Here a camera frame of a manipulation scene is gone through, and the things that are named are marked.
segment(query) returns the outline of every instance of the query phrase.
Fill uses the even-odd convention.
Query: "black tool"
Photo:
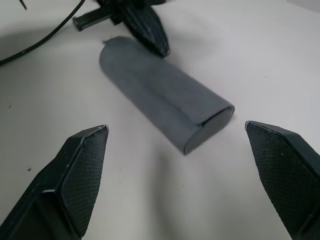
[[[262,185],[293,240],[320,239],[320,156],[297,133],[245,125]]]
[[[170,54],[170,47],[162,23],[151,7],[166,0],[97,0],[100,8],[74,17],[79,31],[111,19],[113,24],[124,23],[134,37],[162,58]]]
[[[100,187],[108,127],[81,131],[34,178],[0,226],[1,240],[80,240]]]

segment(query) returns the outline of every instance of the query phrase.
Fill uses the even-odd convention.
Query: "white table surface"
[[[25,1],[28,11],[18,0],[0,3],[1,59],[40,40],[78,3]],[[320,152],[320,7],[289,2],[176,0],[156,7],[172,48],[167,60],[236,109],[224,130],[188,156],[100,70],[102,41],[130,36],[123,25],[105,21],[77,32],[69,22],[42,47],[0,67],[0,223],[69,136],[107,124],[101,186],[84,240],[289,240],[244,129],[247,120],[277,125]],[[88,0],[78,14],[95,6]]]

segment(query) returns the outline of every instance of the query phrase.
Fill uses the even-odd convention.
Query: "textured gripper pad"
[[[97,199],[107,131],[107,128],[103,128],[84,140],[61,186],[65,210],[79,237],[83,237],[87,231]]]
[[[250,123],[246,131],[263,187],[294,237],[320,203],[320,182],[284,135]]]

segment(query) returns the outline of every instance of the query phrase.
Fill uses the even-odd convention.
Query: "gray cylindrical object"
[[[235,107],[127,37],[105,42],[102,71],[183,153],[225,127]]]

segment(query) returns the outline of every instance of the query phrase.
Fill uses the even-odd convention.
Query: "gray foam block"
[[[185,155],[224,128],[235,111],[231,103],[131,38],[106,41],[100,66]]]

